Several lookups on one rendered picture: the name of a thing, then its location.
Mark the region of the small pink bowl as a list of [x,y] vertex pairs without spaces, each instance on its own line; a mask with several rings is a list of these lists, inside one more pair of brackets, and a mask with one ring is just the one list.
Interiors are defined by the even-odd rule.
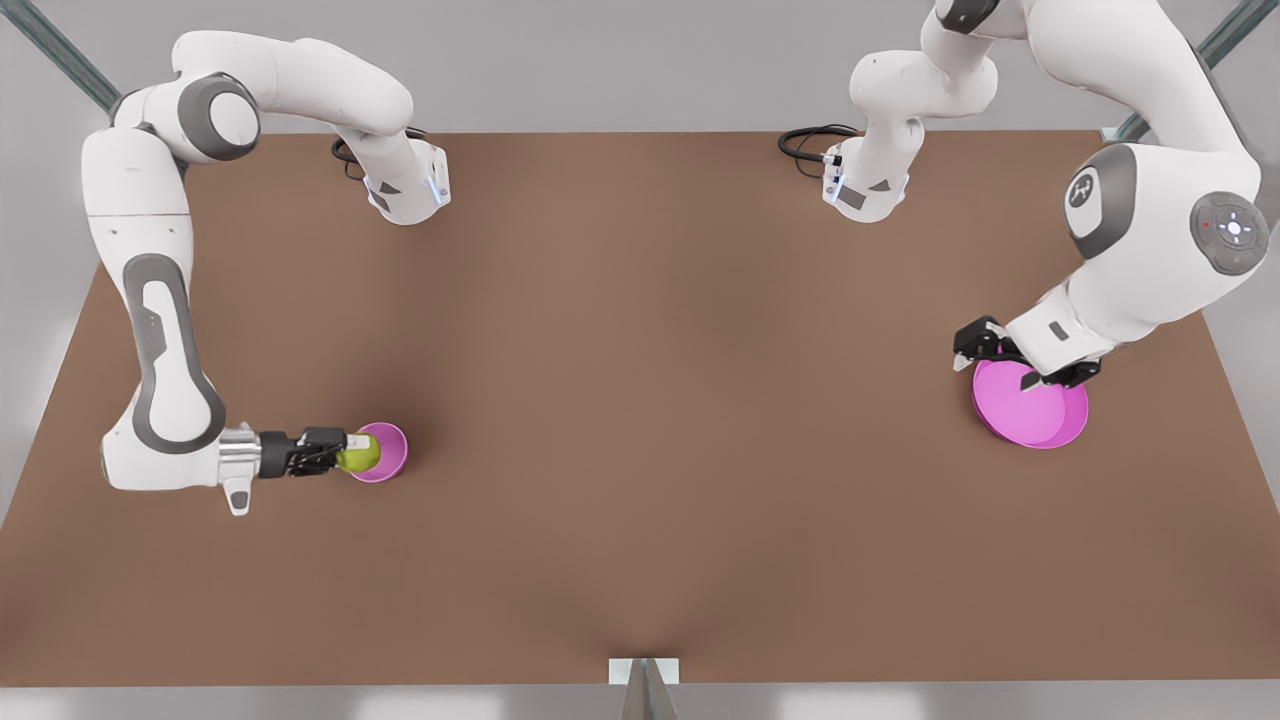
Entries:
[[351,474],[352,477],[361,482],[378,483],[389,480],[403,470],[410,448],[404,432],[398,425],[375,421],[361,427],[357,432],[369,433],[379,441],[381,461],[371,471]]

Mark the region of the pink plate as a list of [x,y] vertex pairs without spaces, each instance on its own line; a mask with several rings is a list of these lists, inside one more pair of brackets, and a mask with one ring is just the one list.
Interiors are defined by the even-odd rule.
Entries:
[[1021,389],[1030,368],[1015,361],[975,365],[972,401],[977,416],[997,437],[1028,448],[1059,448],[1084,430],[1089,418],[1087,388],[1036,386]]

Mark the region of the silver frame post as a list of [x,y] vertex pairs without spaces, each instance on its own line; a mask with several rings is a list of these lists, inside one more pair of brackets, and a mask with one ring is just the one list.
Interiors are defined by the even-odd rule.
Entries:
[[100,109],[110,113],[122,97],[120,91],[32,0],[0,0],[0,15],[4,15]]
[[[1280,17],[1280,0],[1231,0],[1230,10],[1194,46],[1207,77],[1215,79],[1221,63],[1274,15]],[[1100,129],[1106,143],[1135,143],[1148,135],[1149,123],[1138,111],[1119,126]]]
[[625,685],[620,720],[678,720],[669,685],[680,683],[678,659],[609,659],[608,683]]

